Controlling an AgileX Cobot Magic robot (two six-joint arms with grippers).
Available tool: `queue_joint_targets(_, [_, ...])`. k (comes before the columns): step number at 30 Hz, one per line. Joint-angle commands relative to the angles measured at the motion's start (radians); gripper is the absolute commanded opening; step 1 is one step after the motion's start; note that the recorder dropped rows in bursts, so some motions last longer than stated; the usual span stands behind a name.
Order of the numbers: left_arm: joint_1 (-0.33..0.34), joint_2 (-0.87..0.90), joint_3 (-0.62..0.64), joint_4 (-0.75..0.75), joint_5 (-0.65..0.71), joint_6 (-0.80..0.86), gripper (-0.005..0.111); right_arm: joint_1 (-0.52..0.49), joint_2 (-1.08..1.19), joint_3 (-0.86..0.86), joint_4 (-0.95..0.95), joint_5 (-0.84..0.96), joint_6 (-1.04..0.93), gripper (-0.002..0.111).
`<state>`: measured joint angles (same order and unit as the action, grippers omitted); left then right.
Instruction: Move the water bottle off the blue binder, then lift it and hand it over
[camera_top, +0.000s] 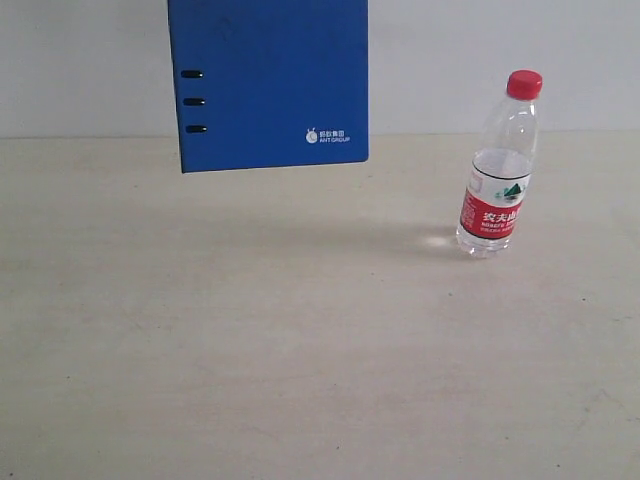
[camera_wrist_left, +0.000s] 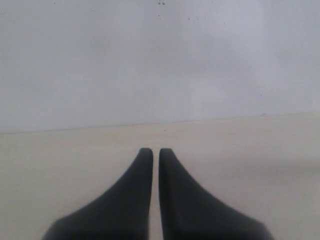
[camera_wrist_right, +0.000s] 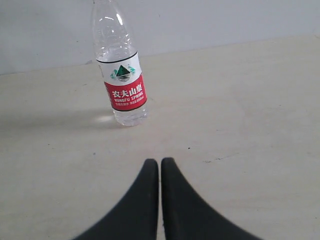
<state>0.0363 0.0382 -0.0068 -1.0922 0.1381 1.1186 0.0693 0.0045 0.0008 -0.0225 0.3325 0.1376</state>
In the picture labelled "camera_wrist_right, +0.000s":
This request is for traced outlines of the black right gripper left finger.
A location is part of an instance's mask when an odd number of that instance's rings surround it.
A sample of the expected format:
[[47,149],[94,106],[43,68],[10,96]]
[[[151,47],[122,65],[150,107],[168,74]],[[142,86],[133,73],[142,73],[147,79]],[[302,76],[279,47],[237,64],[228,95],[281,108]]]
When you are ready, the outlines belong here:
[[155,240],[159,217],[159,167],[146,159],[120,201],[77,240]]

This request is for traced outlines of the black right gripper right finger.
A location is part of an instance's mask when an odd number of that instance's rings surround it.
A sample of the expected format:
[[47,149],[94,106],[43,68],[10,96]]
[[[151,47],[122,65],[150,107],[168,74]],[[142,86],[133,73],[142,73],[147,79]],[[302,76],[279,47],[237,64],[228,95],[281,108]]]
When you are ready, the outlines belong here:
[[161,161],[161,203],[167,240],[258,240],[214,210],[188,183],[175,160]]

